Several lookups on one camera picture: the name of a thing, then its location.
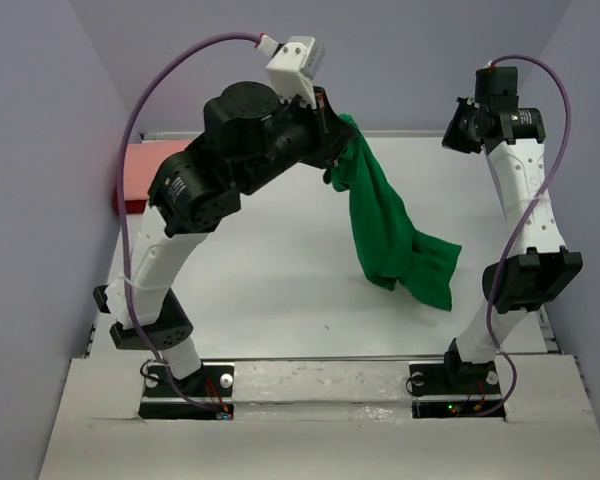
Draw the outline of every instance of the green towel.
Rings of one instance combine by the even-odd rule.
[[[340,118],[358,128],[351,116]],[[422,303],[451,310],[449,283],[462,247],[415,229],[362,134],[327,170],[325,182],[349,190],[353,240],[367,279],[388,290],[398,281]]]

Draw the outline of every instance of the lavender wall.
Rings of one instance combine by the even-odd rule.
[[[581,361],[600,423],[600,0],[573,2],[542,55],[564,79],[573,107],[571,142],[551,187],[560,229],[584,270],[550,306],[560,345]],[[560,142],[559,96],[543,72],[534,71],[523,92],[549,129],[548,158]]]
[[[0,0],[0,479],[38,478],[86,344],[125,117],[66,0]]]
[[[540,54],[567,0],[70,0],[127,107],[160,67],[209,35],[265,31],[327,47],[316,82],[366,129],[443,129],[473,71]],[[202,106],[232,82],[266,81],[249,45],[217,46],[176,72],[141,116],[145,131],[202,130]]]

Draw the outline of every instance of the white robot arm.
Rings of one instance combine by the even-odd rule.
[[[186,259],[221,219],[298,162],[328,168],[357,131],[333,112],[326,92],[312,80],[324,49],[311,37],[280,45],[266,35],[257,48],[271,58],[273,89],[254,82],[229,86],[205,105],[205,132],[167,158],[149,190],[133,244],[131,278],[96,288],[101,311],[111,313],[119,349],[144,350],[133,328],[125,283],[144,333],[186,384],[202,369],[193,326],[171,287]]]
[[[544,144],[537,139],[525,138],[515,144],[502,141],[491,153],[486,154],[492,167],[494,181],[500,187],[502,209],[511,234],[522,217],[525,208],[544,181]],[[566,251],[556,224],[549,192],[539,199],[531,218],[526,222],[511,251],[511,256],[527,252],[557,254]],[[502,343],[513,328],[527,315],[526,308],[511,310],[500,315],[493,312],[492,325],[496,337]],[[484,299],[473,321],[456,339],[463,362],[484,364],[494,360],[496,347],[485,322],[487,300]]]
[[[484,149],[510,233],[545,179],[542,116],[537,109],[518,107],[517,80],[516,67],[478,70],[475,98],[458,99],[443,139],[443,146],[463,153]],[[496,266],[485,270],[485,300],[452,344],[459,363],[484,365],[497,353],[485,321]],[[567,250],[545,191],[511,249],[496,295],[492,327],[500,343],[527,312],[555,299],[581,268],[582,258]]]

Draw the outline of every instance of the white table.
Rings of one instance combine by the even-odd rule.
[[[40,480],[600,480],[573,359],[515,361],[507,422],[411,418],[396,361],[236,362],[235,420],[214,422],[142,420],[138,360],[76,360]]]
[[[186,262],[174,291],[206,358],[321,358],[442,354],[482,301],[484,268],[507,228],[486,162],[445,150],[440,138],[370,138],[390,183],[425,233],[463,246],[453,311],[417,302],[402,287],[369,283],[355,254],[348,194],[297,165],[223,220]],[[139,216],[129,218],[135,237]],[[109,280],[122,268],[116,247]],[[91,354],[117,352],[110,315],[99,315]],[[535,314],[505,342],[544,353]]]
[[[243,359],[235,420],[138,418],[148,355],[114,350],[101,315],[91,357],[71,365],[41,480],[600,480],[600,433],[577,367],[546,352],[535,315],[505,343],[519,372],[506,422],[413,419],[404,382],[417,359],[368,358],[442,354],[506,240],[484,160],[439,143],[371,140],[416,226],[464,247],[451,313],[367,282],[347,195],[297,166],[245,199],[174,286],[201,356]],[[118,245],[112,275],[120,267]],[[276,357],[314,360],[245,360]],[[358,358],[316,360],[328,357]],[[506,388],[511,371],[502,358],[496,367]]]

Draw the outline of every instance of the white arm segment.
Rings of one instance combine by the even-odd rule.
[[[544,181],[544,144],[534,138],[517,140],[515,145],[502,142],[487,159],[500,184],[502,208],[511,233]],[[527,253],[529,248],[538,253],[557,253],[560,247],[566,247],[553,216],[549,192],[539,199],[510,256]]]
[[[515,145],[502,142],[487,155],[487,160],[500,184],[502,208],[512,233],[544,181],[544,144],[536,139],[517,140]],[[538,253],[558,253],[561,247],[566,247],[553,216],[549,192],[539,198],[509,256],[526,254],[530,248]],[[500,344],[526,315],[526,310],[500,315],[493,309],[492,326]],[[497,349],[487,330],[486,316],[484,300],[469,326],[456,339],[463,362],[479,364],[495,359]]]
[[[193,233],[169,238],[164,233],[165,227],[157,208],[147,206],[140,232],[133,244],[130,282],[133,285],[133,306],[143,326],[151,325],[158,319],[164,297],[176,275],[191,252],[207,237],[206,233]],[[107,287],[106,295],[115,321],[128,330],[133,328],[133,324],[127,309],[124,282],[121,275]],[[161,353],[177,379],[183,379],[202,367],[191,336]]]
[[[272,57],[267,65],[271,87],[283,102],[300,96],[314,110],[317,108],[313,79],[318,72],[324,47],[313,37],[291,37],[280,49],[267,35],[261,37],[258,49]]]
[[[493,309],[491,325],[500,345],[526,316],[526,310],[515,310],[500,315],[495,308]],[[496,358],[497,350],[487,330],[486,318],[487,301],[483,300],[469,326],[456,338],[458,354],[463,362],[489,363]]]

